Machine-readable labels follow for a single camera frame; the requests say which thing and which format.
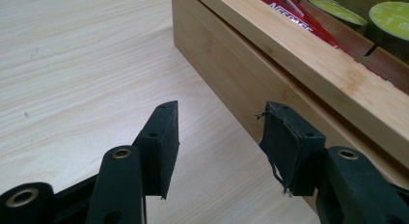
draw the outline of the wooden table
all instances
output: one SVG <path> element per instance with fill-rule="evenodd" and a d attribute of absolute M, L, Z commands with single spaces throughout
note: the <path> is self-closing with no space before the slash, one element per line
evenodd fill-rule
<path fill-rule="evenodd" d="M 179 101 L 168 200 L 150 223 L 318 223 L 173 44 L 171 0 L 0 0 L 0 192 L 58 192 Z"/>

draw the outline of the green circular label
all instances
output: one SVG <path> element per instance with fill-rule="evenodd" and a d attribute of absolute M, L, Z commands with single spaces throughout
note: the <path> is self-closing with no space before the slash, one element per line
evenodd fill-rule
<path fill-rule="evenodd" d="M 309 0 L 312 4 L 319 7 L 321 10 L 336 16 L 340 19 L 346 20 L 353 24 L 366 25 L 368 24 L 366 20 L 357 14 L 349 11 L 348 9 L 342 7 L 339 3 L 334 0 Z"/>
<path fill-rule="evenodd" d="M 409 41 L 409 3 L 384 2 L 373 6 L 369 17 L 385 32 Z"/>

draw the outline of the red packaging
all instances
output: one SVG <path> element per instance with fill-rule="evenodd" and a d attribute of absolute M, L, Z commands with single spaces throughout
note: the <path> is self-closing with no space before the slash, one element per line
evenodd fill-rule
<path fill-rule="evenodd" d="M 337 40 L 313 18 L 303 7 L 292 0 L 261 0 L 271 8 L 285 15 L 294 23 L 300 25 L 304 29 L 310 31 L 325 42 L 328 42 L 336 48 L 344 49 L 340 46 Z"/>

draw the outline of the black plastic part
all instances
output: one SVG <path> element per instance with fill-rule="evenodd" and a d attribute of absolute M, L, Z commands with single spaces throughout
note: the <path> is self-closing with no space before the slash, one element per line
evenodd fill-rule
<path fill-rule="evenodd" d="M 325 136 L 291 108 L 268 101 L 263 138 L 259 146 L 277 167 L 285 190 L 295 196 L 312 196 L 314 165 L 324 154 Z"/>
<path fill-rule="evenodd" d="M 403 201 L 406 203 L 406 206 L 409 207 L 409 190 L 406 190 L 402 187 L 399 187 L 395 184 L 391 184 L 391 186 L 394 188 L 394 190 L 397 192 L 397 194 L 403 199 Z"/>
<path fill-rule="evenodd" d="M 0 196 L 1 224 L 47 224 L 55 215 L 55 198 L 51 185 L 25 183 Z"/>
<path fill-rule="evenodd" d="M 85 222 L 96 176 L 92 176 L 55 194 L 57 215 L 53 223 L 81 224 Z"/>
<path fill-rule="evenodd" d="M 342 223 L 409 223 L 409 208 L 364 154 L 332 147 L 325 170 L 341 204 Z"/>
<path fill-rule="evenodd" d="M 328 200 L 318 192 L 315 205 L 321 224 L 342 224 L 343 212 L 338 203 Z"/>
<path fill-rule="evenodd" d="M 120 146 L 105 154 L 87 224 L 145 223 L 140 158 L 133 146 Z"/>
<path fill-rule="evenodd" d="M 177 101 L 156 107 L 132 146 L 142 160 L 144 195 L 166 199 L 178 152 Z"/>

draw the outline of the table surface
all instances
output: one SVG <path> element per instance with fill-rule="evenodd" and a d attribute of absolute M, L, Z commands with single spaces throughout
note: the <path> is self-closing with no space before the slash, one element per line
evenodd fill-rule
<path fill-rule="evenodd" d="M 319 223 L 174 47 L 171 0 L 0 0 L 0 20 L 1 193 L 87 179 L 178 100 L 177 164 L 150 223 Z"/>
<path fill-rule="evenodd" d="M 409 41 L 409 3 L 377 4 L 370 9 L 369 17 L 383 31 Z"/>

